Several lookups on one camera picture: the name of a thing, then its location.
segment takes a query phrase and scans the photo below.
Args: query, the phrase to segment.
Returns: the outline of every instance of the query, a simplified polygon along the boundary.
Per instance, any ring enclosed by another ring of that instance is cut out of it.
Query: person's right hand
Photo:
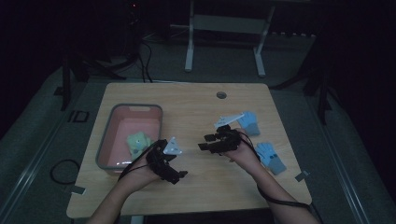
[[[236,129],[240,133],[245,133],[243,129]],[[247,141],[248,139],[244,134],[240,134],[242,139]],[[255,170],[262,168],[260,160],[256,157],[256,154],[252,151],[249,146],[241,142],[237,150],[231,150],[222,153],[222,155],[235,161],[242,169],[246,170],[248,173],[252,173]]]

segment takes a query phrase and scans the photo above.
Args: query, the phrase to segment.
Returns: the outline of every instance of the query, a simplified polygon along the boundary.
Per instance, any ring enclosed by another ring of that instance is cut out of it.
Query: dark background
[[[134,9],[139,20],[157,29],[164,38],[169,24],[188,24],[189,1],[135,2],[139,6]],[[62,55],[70,46],[104,60],[111,55],[138,50],[134,42],[127,43],[126,51],[115,44],[125,44],[116,35],[127,27],[124,6],[121,0],[1,0],[0,137],[44,80],[61,66]],[[253,12],[250,8],[246,5],[223,12],[250,15]],[[198,9],[209,11],[205,7]],[[396,4],[390,0],[317,0],[309,4],[278,4],[270,28],[271,32],[286,35],[317,36],[305,65],[325,66],[331,71],[330,84],[393,200],[396,199],[393,190],[396,181],[392,174],[396,170],[395,19]]]

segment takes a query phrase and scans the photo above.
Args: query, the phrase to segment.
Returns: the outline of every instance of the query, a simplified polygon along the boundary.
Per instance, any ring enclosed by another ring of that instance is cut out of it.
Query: white desk leg
[[[268,29],[270,28],[271,19],[274,15],[275,7],[271,7],[268,13],[267,21],[262,27],[262,34],[260,38],[260,43],[257,47],[253,48],[254,59],[256,60],[257,72],[259,77],[265,77],[264,65],[262,63],[262,46],[264,45],[265,37],[268,35]]]
[[[131,224],[143,224],[143,216],[131,216]]]
[[[187,47],[186,65],[184,71],[190,72],[192,70],[192,58],[194,55],[194,1],[190,0],[190,29],[189,29],[189,46]]]

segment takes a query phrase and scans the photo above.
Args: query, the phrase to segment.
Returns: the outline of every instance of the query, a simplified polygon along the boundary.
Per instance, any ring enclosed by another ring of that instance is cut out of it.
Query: white object
[[[236,121],[236,120],[238,120],[238,119],[240,119],[240,118],[242,118],[244,116],[245,116],[245,114],[241,113],[239,115],[231,115],[231,116],[228,116],[228,117],[220,117],[219,121],[215,123],[215,128],[230,124],[230,123],[232,123],[232,122],[234,122],[234,121]]]
[[[180,155],[181,150],[178,147],[177,141],[175,137],[172,137],[171,140],[166,145],[165,149],[163,150],[163,154],[165,155]]]

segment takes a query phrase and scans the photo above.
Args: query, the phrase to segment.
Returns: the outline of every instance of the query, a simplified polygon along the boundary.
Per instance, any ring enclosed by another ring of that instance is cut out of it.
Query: blue cloth
[[[271,143],[259,143],[256,147],[262,164],[270,169],[274,175],[279,175],[286,170],[285,164],[276,155]]]
[[[250,111],[243,112],[244,117],[238,119],[238,123],[245,130],[247,136],[255,136],[260,134],[259,126],[257,126],[256,115]]]

